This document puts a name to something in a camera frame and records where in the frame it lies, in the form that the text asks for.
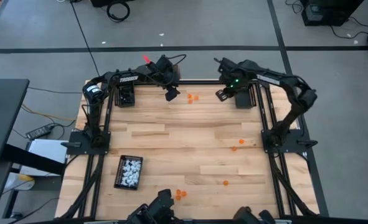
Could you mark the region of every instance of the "black mesh basket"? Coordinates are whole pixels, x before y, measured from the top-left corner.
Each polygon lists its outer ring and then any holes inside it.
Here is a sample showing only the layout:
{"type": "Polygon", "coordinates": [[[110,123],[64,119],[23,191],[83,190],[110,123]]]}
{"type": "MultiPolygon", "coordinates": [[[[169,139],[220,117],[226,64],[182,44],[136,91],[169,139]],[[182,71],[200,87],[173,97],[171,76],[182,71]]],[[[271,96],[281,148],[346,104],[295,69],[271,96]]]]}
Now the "black mesh basket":
{"type": "Polygon", "coordinates": [[[125,190],[138,190],[138,186],[139,186],[139,180],[141,178],[141,171],[142,171],[142,167],[143,167],[143,158],[142,157],[138,157],[138,156],[120,156],[120,162],[119,162],[119,166],[117,168],[117,173],[116,173],[116,179],[115,179],[115,188],[117,189],[125,189],[125,190]],[[123,184],[121,184],[121,181],[123,179],[123,167],[125,166],[125,163],[127,160],[131,160],[131,161],[140,161],[141,162],[141,168],[139,170],[139,176],[138,176],[138,183],[136,183],[135,185],[132,186],[125,186],[123,184]]]}

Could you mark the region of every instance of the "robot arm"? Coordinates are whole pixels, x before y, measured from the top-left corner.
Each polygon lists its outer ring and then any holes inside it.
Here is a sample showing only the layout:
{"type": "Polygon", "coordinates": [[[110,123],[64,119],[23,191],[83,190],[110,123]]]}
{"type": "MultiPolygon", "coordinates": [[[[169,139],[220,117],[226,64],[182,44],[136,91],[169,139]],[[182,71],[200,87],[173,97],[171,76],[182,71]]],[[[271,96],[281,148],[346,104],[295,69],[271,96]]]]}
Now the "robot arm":
{"type": "Polygon", "coordinates": [[[179,79],[177,64],[173,65],[164,55],[156,63],[149,62],[133,70],[129,68],[125,71],[106,72],[100,77],[91,79],[83,87],[83,95],[87,104],[82,106],[87,117],[84,131],[91,140],[91,147],[101,147],[105,143],[104,133],[99,126],[102,105],[116,86],[133,81],[155,83],[167,89],[166,100],[171,101],[180,94],[176,89],[179,79]]]}
{"type": "Polygon", "coordinates": [[[284,73],[274,72],[258,66],[251,60],[244,60],[238,64],[227,58],[223,58],[221,61],[214,60],[220,63],[218,71],[221,76],[219,80],[226,86],[223,90],[215,93],[220,101],[235,96],[241,87],[248,87],[252,80],[261,80],[282,87],[286,91],[291,103],[291,110],[282,121],[277,122],[270,130],[269,143],[271,147],[282,146],[292,122],[307,112],[317,99],[316,90],[311,89],[299,76],[288,76],[284,73]],[[298,95],[295,94],[295,88],[300,89],[298,95]]]}

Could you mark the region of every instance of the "wooden tabletop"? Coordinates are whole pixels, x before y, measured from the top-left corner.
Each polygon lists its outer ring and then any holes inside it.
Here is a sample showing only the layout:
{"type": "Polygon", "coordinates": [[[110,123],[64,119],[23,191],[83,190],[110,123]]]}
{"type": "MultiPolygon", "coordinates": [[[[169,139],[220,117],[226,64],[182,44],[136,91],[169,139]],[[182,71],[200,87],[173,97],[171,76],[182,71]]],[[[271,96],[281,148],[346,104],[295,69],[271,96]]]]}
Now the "wooden tabletop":
{"type": "MultiPolygon", "coordinates": [[[[103,166],[98,220],[126,219],[163,189],[171,189],[173,197],[177,189],[187,192],[186,197],[172,206],[179,218],[229,219],[241,206],[249,206],[254,214],[267,209],[274,217],[278,216],[268,156],[260,135],[260,111],[236,109],[233,98],[220,102],[215,92],[222,88],[180,85],[181,94],[167,102],[165,90],[160,87],[135,86],[134,107],[113,107],[111,147],[103,166]],[[199,96],[199,100],[189,104],[188,94],[199,96]],[[239,143],[240,139],[245,140],[244,144],[239,143]],[[144,158],[138,191],[113,187],[121,155],[144,158]]],[[[264,90],[262,94],[268,108],[264,90]]],[[[271,94],[276,117],[281,120],[289,112],[290,104],[282,89],[271,86],[271,94]]],[[[267,119],[271,128],[269,112],[267,119]]],[[[85,122],[80,110],[76,128],[82,129],[85,122]]],[[[310,209],[318,212],[306,161],[297,154],[285,157],[292,187],[310,209]]],[[[67,211],[81,191],[87,158],[79,156],[67,168],[56,217],[67,211]]],[[[88,195],[86,215],[92,192],[88,195]]]]}

